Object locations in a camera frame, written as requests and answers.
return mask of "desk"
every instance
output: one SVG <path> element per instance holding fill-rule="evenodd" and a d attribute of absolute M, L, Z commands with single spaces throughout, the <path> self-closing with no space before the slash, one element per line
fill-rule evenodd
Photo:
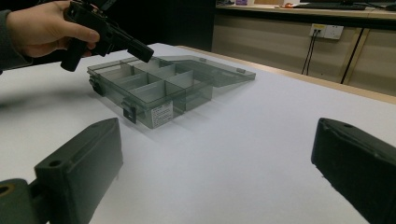
<path fill-rule="evenodd" d="M 33 167 L 92 123 L 119 118 L 124 166 L 91 224 L 367 223 L 310 162 L 318 119 L 338 119 L 396 146 L 396 99 L 186 48 L 257 73 L 238 88 L 151 130 L 132 124 L 88 82 L 87 67 L 126 51 L 0 76 L 0 179 L 35 179 Z"/>

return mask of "wall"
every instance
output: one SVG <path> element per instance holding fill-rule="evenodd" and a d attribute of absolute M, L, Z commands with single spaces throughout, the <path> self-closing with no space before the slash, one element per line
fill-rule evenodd
<path fill-rule="evenodd" d="M 216 15 L 212 50 L 302 73 L 311 42 L 310 29 L 310 23 Z M 308 75 L 337 81 L 354 34 L 354 28 L 346 27 L 340 40 L 317 38 Z"/>
<path fill-rule="evenodd" d="M 107 12 L 145 44 L 164 43 L 211 50 L 215 0 L 118 1 Z"/>
<path fill-rule="evenodd" d="M 213 52 L 302 73 L 311 23 L 216 15 Z M 309 76 L 396 96 L 396 31 L 344 27 L 339 40 L 318 38 Z"/>

